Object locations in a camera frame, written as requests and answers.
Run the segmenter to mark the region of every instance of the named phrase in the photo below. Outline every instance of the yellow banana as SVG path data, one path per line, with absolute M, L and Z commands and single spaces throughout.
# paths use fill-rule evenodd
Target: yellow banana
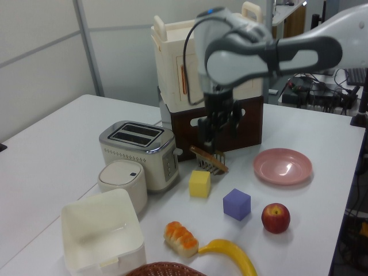
M 243 276 L 257 276 L 257 272 L 247 254 L 229 240 L 216 239 L 198 249 L 199 254 L 216 252 L 228 255 L 239 267 Z

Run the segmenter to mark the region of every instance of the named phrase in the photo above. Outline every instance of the toaster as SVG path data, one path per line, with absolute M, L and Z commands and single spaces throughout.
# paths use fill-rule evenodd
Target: toaster
M 106 164 L 115 160 L 140 163 L 148 191 L 166 190 L 178 177 L 178 158 L 174 133 L 140 122 L 120 121 L 99 136 Z

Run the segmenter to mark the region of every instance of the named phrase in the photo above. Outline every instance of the bread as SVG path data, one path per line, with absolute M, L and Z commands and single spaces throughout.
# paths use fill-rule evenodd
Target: bread
M 166 225 L 163 236 L 180 256 L 189 258 L 198 251 L 198 240 L 177 221 Z

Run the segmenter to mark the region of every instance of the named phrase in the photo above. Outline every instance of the red apple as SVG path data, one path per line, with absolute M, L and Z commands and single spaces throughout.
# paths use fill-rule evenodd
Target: red apple
M 280 203 L 272 203 L 264 207 L 262 223 L 265 229 L 273 234 L 287 230 L 290 224 L 289 210 Z

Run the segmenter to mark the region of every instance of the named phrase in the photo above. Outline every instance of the yellow sponge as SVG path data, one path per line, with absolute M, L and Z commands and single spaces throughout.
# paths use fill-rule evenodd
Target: yellow sponge
M 191 197 L 208 197 L 211 189 L 209 171 L 192 171 L 189 179 L 189 194 Z

